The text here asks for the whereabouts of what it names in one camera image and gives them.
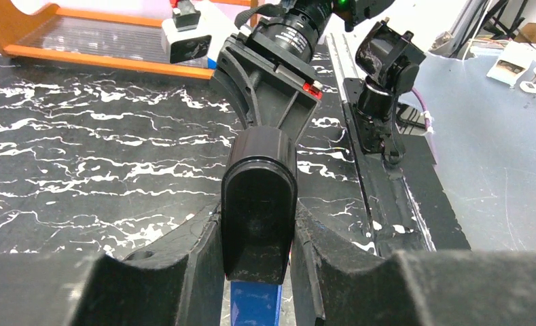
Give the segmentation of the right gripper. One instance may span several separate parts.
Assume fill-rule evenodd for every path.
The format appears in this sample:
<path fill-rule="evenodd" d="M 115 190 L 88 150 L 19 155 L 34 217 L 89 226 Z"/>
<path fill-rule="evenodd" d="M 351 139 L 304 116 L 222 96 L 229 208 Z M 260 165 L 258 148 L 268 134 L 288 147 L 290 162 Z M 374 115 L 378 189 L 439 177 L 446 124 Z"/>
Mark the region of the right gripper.
<path fill-rule="evenodd" d="M 228 100 L 243 128 L 278 128 L 296 142 L 321 104 L 322 85 L 310 63 L 329 19 L 339 16 L 352 31 L 391 5 L 385 0 L 280 1 L 240 12 L 210 84 Z"/>

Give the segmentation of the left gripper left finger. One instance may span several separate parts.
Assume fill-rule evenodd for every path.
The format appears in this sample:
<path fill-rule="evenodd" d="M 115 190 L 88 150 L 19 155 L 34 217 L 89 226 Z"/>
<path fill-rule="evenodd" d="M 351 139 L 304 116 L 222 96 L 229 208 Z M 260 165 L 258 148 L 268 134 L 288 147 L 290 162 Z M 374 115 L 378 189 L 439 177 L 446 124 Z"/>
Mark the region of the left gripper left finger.
<path fill-rule="evenodd" d="M 0 325 L 218 325 L 219 217 L 193 217 L 126 259 L 0 255 Z"/>

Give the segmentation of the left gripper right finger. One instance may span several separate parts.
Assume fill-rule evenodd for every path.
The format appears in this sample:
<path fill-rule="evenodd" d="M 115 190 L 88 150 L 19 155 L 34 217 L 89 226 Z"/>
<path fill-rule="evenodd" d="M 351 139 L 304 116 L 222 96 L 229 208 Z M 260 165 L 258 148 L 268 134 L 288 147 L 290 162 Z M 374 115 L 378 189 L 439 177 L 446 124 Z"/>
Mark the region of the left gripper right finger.
<path fill-rule="evenodd" d="M 536 325 L 536 253 L 397 251 L 375 256 L 296 209 L 298 325 Z"/>

